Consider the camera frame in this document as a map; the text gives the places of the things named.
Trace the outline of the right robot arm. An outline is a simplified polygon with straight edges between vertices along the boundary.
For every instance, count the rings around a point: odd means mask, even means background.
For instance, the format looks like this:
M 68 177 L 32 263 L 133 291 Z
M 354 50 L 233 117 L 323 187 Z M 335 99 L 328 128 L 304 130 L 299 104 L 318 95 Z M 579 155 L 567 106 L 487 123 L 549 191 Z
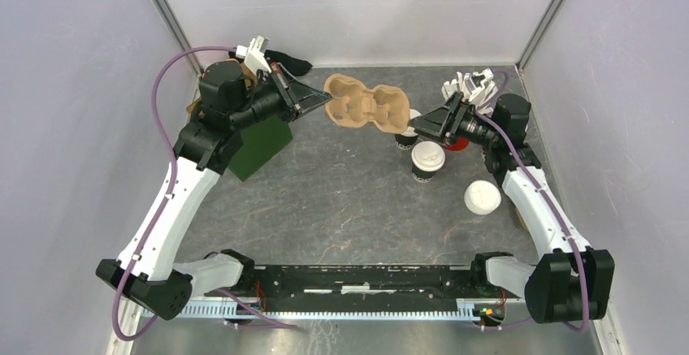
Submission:
M 503 288 L 525 301 L 534 322 L 585 331 L 606 315 L 615 263 L 608 250 L 594 249 L 577 231 L 551 192 L 540 160 L 525 141 L 530 112 L 531 104 L 512 93 L 499 96 L 489 116 L 453 95 L 409 126 L 437 144 L 466 139 L 480 145 L 485 167 L 535 244 L 539 261 L 534 266 L 508 253 L 477 254 L 471 290 L 489 297 Z

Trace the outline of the brown cup carrier tray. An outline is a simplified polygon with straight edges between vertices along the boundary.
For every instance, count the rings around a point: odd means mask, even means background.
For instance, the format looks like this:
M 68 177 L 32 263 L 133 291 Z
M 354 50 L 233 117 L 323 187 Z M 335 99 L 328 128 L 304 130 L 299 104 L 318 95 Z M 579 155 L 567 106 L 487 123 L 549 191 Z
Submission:
M 379 84 L 369 89 L 360 80 L 338 73 L 327 78 L 324 91 L 332 96 L 325 112 L 338 126 L 362 128 L 371 123 L 391 134 L 408 128 L 410 101 L 398 87 Z

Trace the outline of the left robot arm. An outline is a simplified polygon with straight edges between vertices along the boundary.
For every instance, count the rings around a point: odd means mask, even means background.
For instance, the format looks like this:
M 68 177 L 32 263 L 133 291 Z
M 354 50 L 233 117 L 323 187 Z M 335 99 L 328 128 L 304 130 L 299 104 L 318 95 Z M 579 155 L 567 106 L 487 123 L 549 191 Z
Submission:
M 301 83 L 281 64 L 254 78 L 240 63 L 210 65 L 199 82 L 200 102 L 172 147 L 172 160 L 153 206 L 136 235 L 96 275 L 120 296 L 171 320 L 189 300 L 227 288 L 236 296 L 255 285 L 254 262 L 229 249 L 190 263 L 175 261 L 200 204 L 243 144 L 242 132 L 270 117 L 292 122 L 331 101 L 330 93 Z

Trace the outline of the green paper bag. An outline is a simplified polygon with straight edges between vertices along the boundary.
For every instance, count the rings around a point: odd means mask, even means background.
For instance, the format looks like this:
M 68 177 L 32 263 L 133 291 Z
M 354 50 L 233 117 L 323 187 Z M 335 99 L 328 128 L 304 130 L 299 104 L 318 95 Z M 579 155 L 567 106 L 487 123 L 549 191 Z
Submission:
M 219 176 L 230 172 L 246 181 L 292 141 L 291 117 L 284 102 L 272 95 L 234 109 L 198 99 L 173 145 L 175 160 L 169 168 L 177 175 L 184 167 Z

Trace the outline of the black paper cup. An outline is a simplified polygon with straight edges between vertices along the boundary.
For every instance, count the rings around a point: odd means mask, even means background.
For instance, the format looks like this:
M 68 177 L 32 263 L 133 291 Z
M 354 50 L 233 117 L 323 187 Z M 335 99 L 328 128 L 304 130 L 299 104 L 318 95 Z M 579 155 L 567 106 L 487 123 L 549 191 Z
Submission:
M 444 166 L 444 149 L 432 141 L 419 142 L 412 148 L 412 176 L 419 183 L 427 183 Z
M 412 127 L 408 127 L 403 133 L 394 135 L 396 147 L 402 150 L 412 149 L 418 138 L 419 135 Z

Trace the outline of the stack of white lids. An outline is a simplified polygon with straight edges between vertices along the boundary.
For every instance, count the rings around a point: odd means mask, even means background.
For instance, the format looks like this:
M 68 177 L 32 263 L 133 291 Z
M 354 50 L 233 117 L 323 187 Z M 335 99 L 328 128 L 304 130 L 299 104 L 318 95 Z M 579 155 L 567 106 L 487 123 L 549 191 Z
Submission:
M 494 184 L 486 180 L 476 180 L 466 188 L 464 202 L 470 212 L 488 215 L 500 206 L 501 192 Z

